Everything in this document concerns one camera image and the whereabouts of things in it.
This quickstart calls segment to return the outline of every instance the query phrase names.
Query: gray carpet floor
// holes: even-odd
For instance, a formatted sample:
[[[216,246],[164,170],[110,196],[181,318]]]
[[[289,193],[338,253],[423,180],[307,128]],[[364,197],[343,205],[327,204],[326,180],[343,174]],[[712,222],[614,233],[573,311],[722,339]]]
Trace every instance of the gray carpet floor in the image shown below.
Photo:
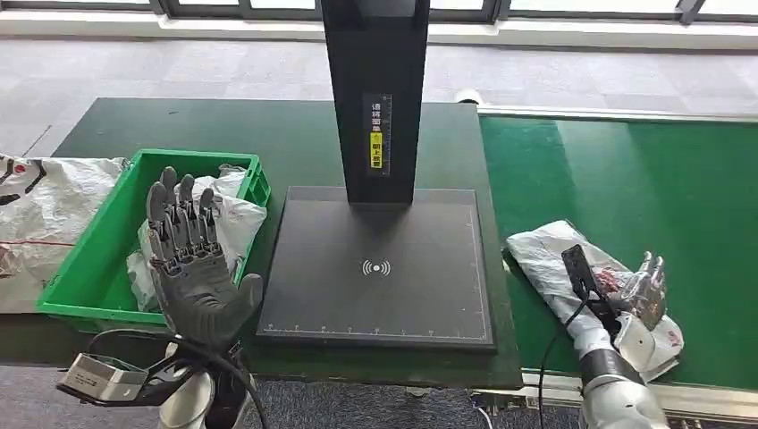
[[[0,366],[0,427],[3,429],[153,429],[156,408],[98,408],[55,389],[54,368]],[[346,383],[258,382],[272,429],[486,428],[463,389],[432,389],[417,397],[401,386]],[[548,408],[552,429],[578,429],[578,410]],[[533,410],[493,417],[497,428],[536,428]],[[257,414],[246,415],[250,428]]]

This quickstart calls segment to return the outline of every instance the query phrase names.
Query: dark green table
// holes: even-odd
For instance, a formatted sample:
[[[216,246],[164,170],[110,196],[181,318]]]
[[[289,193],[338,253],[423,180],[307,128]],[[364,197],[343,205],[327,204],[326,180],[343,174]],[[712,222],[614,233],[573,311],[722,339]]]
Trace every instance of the dark green table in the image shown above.
[[[662,254],[669,312],[685,347],[659,382],[758,390],[758,124],[507,116],[480,123],[502,237],[568,219],[630,268],[646,249]],[[510,266],[521,362],[537,368],[557,319]],[[548,367],[578,371],[568,335]]]
[[[260,157],[272,185],[272,197],[247,268],[264,276],[287,188],[344,185],[331,102],[98,99],[54,156],[132,156],[143,147],[254,153]],[[251,371],[277,378],[521,386],[499,234],[473,106],[424,106],[416,185],[476,190],[497,354],[262,346],[247,338],[245,350]]]
[[[334,127],[328,103],[99,100],[55,155],[130,156],[138,147],[199,145],[257,152],[275,185],[270,208],[278,216],[287,184],[340,183]],[[482,162],[481,140],[497,220],[495,227],[490,212],[483,215],[488,289],[496,303],[498,338],[506,339],[503,348],[510,345],[511,334],[502,287],[508,285],[523,367],[539,366],[558,324],[517,266],[511,264],[505,279],[493,269],[500,263],[497,240],[569,219],[629,267],[639,264],[646,249],[666,257],[670,313],[684,330],[685,350],[681,365],[663,382],[758,390],[753,364],[758,333],[751,324],[758,301],[753,280],[753,257],[758,255],[758,125],[502,114],[477,122],[473,109],[465,106],[425,105],[418,186],[468,187],[481,194],[487,178],[480,167],[473,168]],[[298,145],[291,146],[292,141]],[[436,157],[428,163],[435,149],[455,159]],[[274,161],[281,155],[290,161]],[[273,233],[269,223],[259,238],[270,240]],[[252,259],[252,266],[263,266],[266,248]],[[55,329],[64,337],[63,327]],[[4,332],[20,339],[33,333],[0,319],[0,335],[7,338]],[[66,335],[79,340],[70,332]],[[47,352],[62,356],[57,350],[70,343],[73,340],[58,341]],[[27,346],[13,354],[16,361],[39,355]],[[510,347],[495,359],[418,354],[408,362],[403,354],[386,351],[335,352],[324,361],[302,349],[248,349],[259,368],[278,374],[518,384],[518,357]],[[559,374],[577,371],[568,336],[556,344],[548,368]]]

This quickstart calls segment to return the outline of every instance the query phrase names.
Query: vertical black pole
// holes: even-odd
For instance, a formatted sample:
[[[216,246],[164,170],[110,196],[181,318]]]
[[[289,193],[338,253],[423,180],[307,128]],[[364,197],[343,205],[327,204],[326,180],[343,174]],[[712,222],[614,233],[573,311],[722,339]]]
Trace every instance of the vertical black pole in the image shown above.
[[[505,21],[508,19],[508,13],[510,12],[510,0],[497,0],[498,5],[495,8],[494,20]]]
[[[171,9],[164,4],[163,0],[150,0],[150,8],[156,15],[167,15],[169,18],[173,17]]]
[[[321,0],[350,203],[413,201],[429,0]]]

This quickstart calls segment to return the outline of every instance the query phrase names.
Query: robotic hand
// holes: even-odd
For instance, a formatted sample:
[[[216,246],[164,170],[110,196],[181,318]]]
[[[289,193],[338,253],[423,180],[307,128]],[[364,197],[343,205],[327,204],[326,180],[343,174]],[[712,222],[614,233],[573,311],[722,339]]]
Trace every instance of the robotic hand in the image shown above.
[[[251,404],[266,429],[255,382],[240,364],[237,331],[260,305],[263,282],[249,274],[232,283],[216,237],[214,192],[198,207],[194,179],[166,167],[147,194],[150,258],[158,303],[173,333],[116,329],[92,339],[57,384],[100,407],[160,406],[160,429],[241,428]],[[149,368],[92,354],[105,336],[168,341],[166,356]]]
[[[147,194],[153,257],[150,264],[158,303],[171,330],[212,349],[228,347],[263,297],[263,281],[248,274],[232,284],[216,238],[214,192],[205,189],[196,212],[194,178],[181,179],[166,167]]]
[[[612,274],[600,272],[597,276],[600,292],[611,303],[614,310],[628,312],[638,318],[648,331],[666,314],[666,277],[663,274],[663,258],[644,252],[643,263],[626,282],[619,282]]]

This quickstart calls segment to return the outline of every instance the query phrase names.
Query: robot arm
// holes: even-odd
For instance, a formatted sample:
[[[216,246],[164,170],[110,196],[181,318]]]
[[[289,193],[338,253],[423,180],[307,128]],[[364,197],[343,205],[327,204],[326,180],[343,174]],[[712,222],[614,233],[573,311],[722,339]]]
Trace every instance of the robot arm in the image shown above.
[[[254,403],[267,428],[237,341],[237,331],[261,302],[263,282],[248,274],[239,288],[232,284],[216,239],[213,191],[205,189],[196,207],[194,179],[182,179],[178,196],[176,181],[176,171],[166,167],[147,195],[153,283],[172,332],[100,333],[57,388],[100,407],[160,406],[161,429],[231,429]],[[93,354],[105,336],[160,340],[169,346],[164,359],[143,369]]]
[[[600,316],[601,320],[608,316],[604,312],[610,311],[609,315],[618,314],[612,319],[616,324],[620,324],[618,319],[627,321],[627,324],[632,319],[636,323],[642,323],[637,317],[640,314],[639,311],[633,310],[634,314],[630,312],[619,314],[612,310],[614,306],[606,301],[604,294],[598,290],[592,269],[586,262],[580,245],[569,248],[561,255],[574,292],[582,298],[583,304],[592,302],[590,308]],[[649,262],[650,254],[647,253],[642,267],[644,269],[641,268],[641,272],[648,272]],[[662,259],[656,264],[655,272],[656,275],[660,273],[662,278]],[[589,294],[592,293],[598,297],[596,301],[590,301]],[[618,327],[616,324],[611,324],[611,329],[616,329]],[[668,428],[666,416],[655,396],[647,388],[643,377],[635,370],[635,367],[611,345],[608,332],[605,330],[585,332],[586,334],[576,337],[575,345],[579,346],[582,395],[585,398],[583,409],[589,427],[597,429]]]

